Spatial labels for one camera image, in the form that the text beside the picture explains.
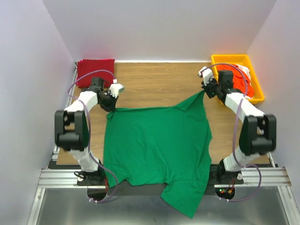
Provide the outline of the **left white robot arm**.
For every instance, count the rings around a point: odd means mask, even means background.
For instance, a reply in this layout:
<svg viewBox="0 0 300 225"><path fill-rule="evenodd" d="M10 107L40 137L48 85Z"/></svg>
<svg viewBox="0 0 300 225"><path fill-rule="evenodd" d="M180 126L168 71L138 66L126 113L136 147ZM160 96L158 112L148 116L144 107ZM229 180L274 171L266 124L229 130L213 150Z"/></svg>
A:
<svg viewBox="0 0 300 225"><path fill-rule="evenodd" d="M103 165L90 149L90 111L99 105L106 112L114 112L119 93L124 90L116 78L107 89L104 83L102 78L92 78L91 85L70 106L54 114L55 144L77 160L81 170L74 174L79 183L88 185L101 185L105 181Z"/></svg>

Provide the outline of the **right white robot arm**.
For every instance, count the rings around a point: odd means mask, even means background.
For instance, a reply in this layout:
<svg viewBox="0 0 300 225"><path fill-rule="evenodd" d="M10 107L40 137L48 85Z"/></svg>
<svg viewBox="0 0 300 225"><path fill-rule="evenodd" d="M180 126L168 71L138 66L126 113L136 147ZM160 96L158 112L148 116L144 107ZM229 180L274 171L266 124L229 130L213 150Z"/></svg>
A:
<svg viewBox="0 0 300 225"><path fill-rule="evenodd" d="M198 75L203 78L202 88L207 96L217 97L242 122L239 145L233 146L231 155L220 161L215 172L217 181L231 180L245 165L275 150L277 119L257 109L241 90L233 87L231 70L220 71L216 79L211 69L203 67Z"/></svg>

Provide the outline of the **green t shirt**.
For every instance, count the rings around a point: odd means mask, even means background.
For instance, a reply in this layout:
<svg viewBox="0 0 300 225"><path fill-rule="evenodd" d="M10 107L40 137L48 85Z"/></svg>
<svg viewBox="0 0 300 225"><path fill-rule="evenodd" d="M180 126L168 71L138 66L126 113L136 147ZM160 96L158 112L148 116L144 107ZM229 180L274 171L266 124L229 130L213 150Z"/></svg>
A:
<svg viewBox="0 0 300 225"><path fill-rule="evenodd" d="M161 198L193 218L207 187L211 129L198 92L169 107L107 115L103 163L110 187L165 184Z"/></svg>

